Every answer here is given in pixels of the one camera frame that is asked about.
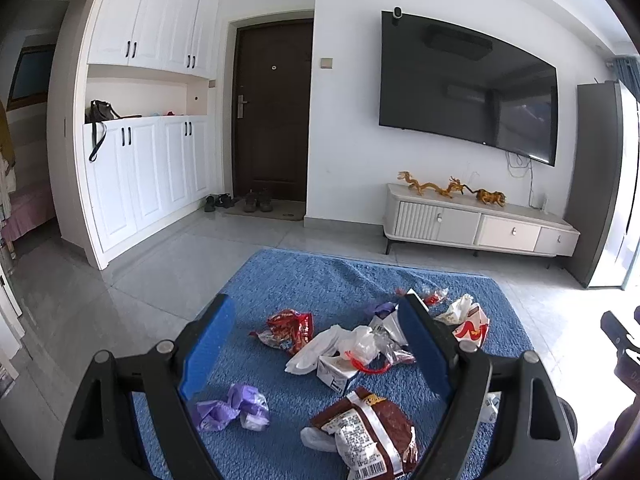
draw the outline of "tv stand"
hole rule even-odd
[[[387,184],[386,254],[392,243],[571,256],[580,233],[560,217],[513,204],[483,204],[474,196],[441,196],[431,189],[419,196],[408,186]]]

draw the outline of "window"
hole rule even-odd
[[[48,44],[25,46],[20,51],[9,90],[7,111],[47,101],[55,49],[54,44]]]

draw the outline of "brown door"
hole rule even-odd
[[[306,200],[312,20],[238,30],[234,192]]]

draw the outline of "handbag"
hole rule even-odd
[[[142,117],[142,115],[127,115],[120,116],[116,113],[116,111],[111,107],[111,103],[106,101],[91,101],[91,107],[89,108],[89,115],[87,117],[87,122],[92,124],[92,138],[94,140],[94,149],[89,155],[89,162],[95,161],[98,156],[98,150],[102,143],[104,142],[105,137],[107,136],[107,128],[104,126],[104,121],[113,121],[116,119],[128,119],[133,117]],[[100,140],[97,140],[98,131],[96,124],[100,123],[104,128],[104,135]]]

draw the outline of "gray tile floor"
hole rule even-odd
[[[110,263],[92,269],[60,241],[55,222],[16,243],[11,276],[24,309],[21,374],[0,400],[0,420],[43,479],[52,478],[62,427],[92,355],[147,351],[175,337],[260,248],[485,274],[511,301],[556,386],[578,416],[575,450],[582,476],[593,468],[613,422],[633,395],[613,375],[613,346],[600,316],[629,320],[639,291],[584,291],[557,264],[528,256],[394,245],[382,236],[305,229],[300,222],[197,211]]]

